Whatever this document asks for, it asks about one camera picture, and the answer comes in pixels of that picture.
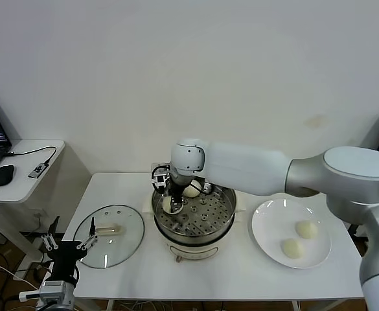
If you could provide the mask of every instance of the steamed bun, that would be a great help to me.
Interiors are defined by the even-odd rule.
[[[299,236],[302,238],[316,238],[319,229],[316,224],[310,220],[303,220],[302,222],[297,222],[295,225],[295,230]]]
[[[282,252],[291,259],[298,259],[304,255],[304,247],[298,238],[288,238],[281,242]]]

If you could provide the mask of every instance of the white wall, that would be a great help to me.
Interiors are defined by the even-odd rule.
[[[0,106],[91,172],[148,171],[179,137],[376,142],[379,1],[0,0]]]

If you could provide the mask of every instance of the wooden floor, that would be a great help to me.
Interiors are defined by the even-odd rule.
[[[15,271],[17,269],[17,265],[23,258],[23,253],[18,250],[12,243],[7,242],[5,245],[0,245],[0,253],[5,256],[9,263],[9,269]],[[0,265],[6,267],[6,262],[0,256]],[[40,276],[45,275],[45,271],[41,269],[39,271]],[[6,273],[0,272],[0,289],[4,285],[6,281]],[[33,271],[28,271],[26,280],[30,281],[32,284],[39,286],[39,283],[36,282],[33,278]],[[3,298],[10,297],[11,295],[16,295],[19,292],[32,290],[32,288],[21,281],[13,281],[10,278],[6,282],[5,289],[3,291]],[[107,306],[107,301],[96,301],[97,304],[105,310]],[[116,301],[114,305],[114,310],[131,310],[135,301]],[[301,302],[301,310],[305,311],[309,306],[316,303],[315,301],[302,301]],[[5,310],[8,311],[12,308],[16,308],[18,306],[34,306],[35,301],[29,301],[27,303],[20,303],[17,301],[10,301],[6,304]],[[170,301],[154,301],[153,304],[144,303],[142,305],[136,305],[134,310],[142,311],[186,311],[186,310],[197,310],[197,311],[215,311],[222,309],[221,302],[197,302],[197,301],[174,301],[172,303],[173,309],[171,309]],[[32,308],[18,308],[18,311],[32,311]],[[222,310],[228,311],[252,311],[252,310],[262,310],[262,311],[292,311],[292,304],[289,301],[281,301],[281,302],[233,302],[226,301],[224,302],[224,306]],[[346,301],[343,304],[335,307],[332,311],[366,311],[365,301],[363,299]]]

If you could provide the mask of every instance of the black mouse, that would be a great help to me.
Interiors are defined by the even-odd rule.
[[[0,186],[8,185],[14,178],[14,166],[5,165],[0,167]]]

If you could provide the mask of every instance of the white table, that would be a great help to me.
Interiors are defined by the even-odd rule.
[[[27,152],[39,149],[46,146],[55,146],[57,151],[49,162],[49,167],[38,178],[29,178],[28,175],[36,168],[36,166],[46,161],[49,156],[54,152],[54,149],[45,149],[33,154],[16,155],[14,157],[5,157],[0,162],[0,167],[3,165],[14,165],[15,172],[13,180],[5,186],[0,187],[0,203],[23,203],[34,192],[35,188],[46,175],[52,164],[60,155],[64,148],[64,142],[60,140],[22,140],[12,141],[11,151],[15,153]],[[19,233],[16,227],[12,224],[12,220],[7,218],[1,212],[0,208],[0,233],[4,235],[9,241],[14,243],[20,250],[22,250],[29,258],[24,259],[22,265],[32,260],[40,260],[42,253],[36,246],[32,245],[23,235]]]
[[[97,209],[125,204],[142,211],[153,191],[146,173],[95,174],[64,235],[72,240],[81,221]],[[237,193],[246,206],[244,221],[229,232],[228,245],[217,256],[180,263],[169,253],[154,224],[144,213],[145,234],[139,249],[125,262],[102,270],[79,263],[75,296],[84,299],[299,301],[363,297],[358,272],[361,257],[343,223],[325,204],[325,196],[299,199],[313,208],[329,228],[332,251],[320,266],[308,270],[287,268],[251,239],[255,208],[269,197]],[[278,194],[271,198],[291,198]]]

